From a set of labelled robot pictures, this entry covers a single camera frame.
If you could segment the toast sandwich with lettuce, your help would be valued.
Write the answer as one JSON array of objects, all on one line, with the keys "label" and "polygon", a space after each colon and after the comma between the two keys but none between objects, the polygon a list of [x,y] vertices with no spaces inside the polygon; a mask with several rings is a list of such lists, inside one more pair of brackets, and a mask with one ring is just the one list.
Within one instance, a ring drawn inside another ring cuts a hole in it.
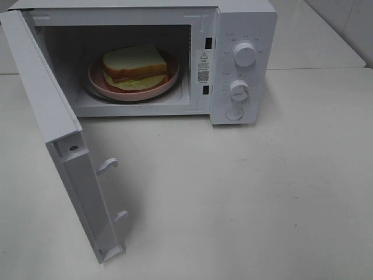
[{"label": "toast sandwich with lettuce", "polygon": [[102,63],[106,83],[121,90],[147,90],[168,81],[167,63],[152,45],[107,52]]}]

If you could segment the pink plate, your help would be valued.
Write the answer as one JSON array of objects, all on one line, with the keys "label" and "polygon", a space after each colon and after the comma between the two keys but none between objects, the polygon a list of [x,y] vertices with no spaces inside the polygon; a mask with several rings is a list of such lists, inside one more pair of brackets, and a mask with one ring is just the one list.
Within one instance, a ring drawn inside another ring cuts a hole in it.
[{"label": "pink plate", "polygon": [[169,95],[177,89],[183,80],[184,72],[176,56],[158,49],[168,66],[167,77],[155,87],[146,90],[122,90],[111,86],[104,77],[102,58],[91,63],[87,71],[87,80],[93,88],[89,93],[97,99],[115,104],[150,102]]}]

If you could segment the white microwave oven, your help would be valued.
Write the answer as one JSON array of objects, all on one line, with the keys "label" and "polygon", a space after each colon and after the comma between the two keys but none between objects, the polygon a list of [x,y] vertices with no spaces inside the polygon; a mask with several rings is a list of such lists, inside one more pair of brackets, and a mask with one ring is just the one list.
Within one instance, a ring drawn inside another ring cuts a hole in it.
[{"label": "white microwave oven", "polygon": [[[30,12],[36,39],[76,117],[208,115],[213,124],[256,121],[277,13],[269,1],[17,1]],[[256,61],[234,61],[233,48],[250,41]],[[90,62],[116,48],[153,44],[178,57],[188,75],[189,100],[178,104],[108,104],[81,87]],[[196,52],[211,50],[210,81],[196,82]],[[249,97],[233,101],[229,85],[244,80]],[[244,114],[231,121],[226,111]]]}]

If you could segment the round door release button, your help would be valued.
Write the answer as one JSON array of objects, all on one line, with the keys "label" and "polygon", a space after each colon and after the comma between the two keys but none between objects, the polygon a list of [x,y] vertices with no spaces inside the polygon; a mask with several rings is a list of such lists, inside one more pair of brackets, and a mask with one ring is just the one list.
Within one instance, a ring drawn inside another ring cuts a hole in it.
[{"label": "round door release button", "polygon": [[244,111],[240,107],[232,107],[226,111],[226,117],[231,121],[237,121],[242,118]]}]

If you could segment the upper white power knob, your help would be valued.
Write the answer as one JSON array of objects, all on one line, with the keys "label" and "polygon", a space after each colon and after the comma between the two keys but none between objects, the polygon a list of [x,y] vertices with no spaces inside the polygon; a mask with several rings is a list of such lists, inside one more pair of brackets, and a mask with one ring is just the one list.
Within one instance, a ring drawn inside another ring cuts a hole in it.
[{"label": "upper white power knob", "polygon": [[248,67],[256,61],[257,48],[250,41],[240,41],[233,48],[235,63],[240,67]]}]

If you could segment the lower white timer knob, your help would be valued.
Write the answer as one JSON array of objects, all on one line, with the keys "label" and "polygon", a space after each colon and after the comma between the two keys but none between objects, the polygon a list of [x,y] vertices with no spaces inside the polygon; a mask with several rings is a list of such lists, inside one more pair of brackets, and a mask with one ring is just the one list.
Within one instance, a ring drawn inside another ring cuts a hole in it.
[{"label": "lower white timer knob", "polygon": [[229,85],[229,94],[233,101],[241,102],[249,97],[249,87],[244,80],[234,80]]}]

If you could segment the warning label with QR code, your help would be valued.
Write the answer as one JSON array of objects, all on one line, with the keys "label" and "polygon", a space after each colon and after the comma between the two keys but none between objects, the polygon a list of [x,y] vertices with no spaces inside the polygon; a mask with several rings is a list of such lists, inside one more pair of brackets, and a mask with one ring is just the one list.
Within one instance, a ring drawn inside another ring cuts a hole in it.
[{"label": "warning label with QR code", "polygon": [[208,84],[210,81],[211,50],[196,52],[196,82]]}]

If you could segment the glass microwave turntable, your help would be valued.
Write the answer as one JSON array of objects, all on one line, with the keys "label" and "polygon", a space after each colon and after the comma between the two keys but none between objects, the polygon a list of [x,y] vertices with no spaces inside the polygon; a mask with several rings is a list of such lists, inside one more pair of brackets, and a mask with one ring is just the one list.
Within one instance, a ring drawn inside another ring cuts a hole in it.
[{"label": "glass microwave turntable", "polygon": [[108,84],[103,68],[93,66],[82,78],[82,88],[94,99],[108,104],[178,104],[189,100],[188,82],[185,71],[172,70],[152,89],[125,91]]}]

